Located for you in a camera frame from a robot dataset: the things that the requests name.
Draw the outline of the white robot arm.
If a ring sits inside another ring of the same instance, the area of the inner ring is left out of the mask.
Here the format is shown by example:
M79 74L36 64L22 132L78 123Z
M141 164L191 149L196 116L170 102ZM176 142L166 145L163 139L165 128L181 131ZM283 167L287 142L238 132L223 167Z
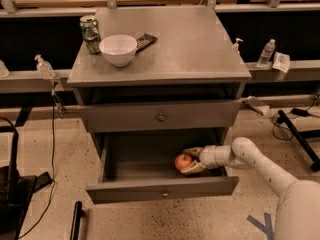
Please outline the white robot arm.
M184 175L204 169L227 166L254 169L277 195L274 240L320 240L320 184L299 180L266 157L245 137L238 137L231 145L194 147L183 150L194 157Z

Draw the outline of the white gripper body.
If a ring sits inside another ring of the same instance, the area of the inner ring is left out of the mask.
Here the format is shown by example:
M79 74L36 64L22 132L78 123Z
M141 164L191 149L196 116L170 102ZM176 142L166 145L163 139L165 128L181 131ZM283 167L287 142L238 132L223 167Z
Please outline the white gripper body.
M203 166L207 169L216 169L219 164L216 160L216 155L218 154L219 148L215 145L205 146L199 155L199 160Z

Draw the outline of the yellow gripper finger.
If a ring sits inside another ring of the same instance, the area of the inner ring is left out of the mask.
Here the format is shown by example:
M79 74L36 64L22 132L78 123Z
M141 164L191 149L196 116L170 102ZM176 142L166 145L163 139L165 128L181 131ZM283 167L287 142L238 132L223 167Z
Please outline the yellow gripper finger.
M196 157L198 158L199 155L202 152L202 148L201 147L193 147L193 148L188 148L182 151L183 154L188 154L192 157Z
M189 166L181 170L183 175L191 175L200 173L205 169L205 166L198 161L193 161Z

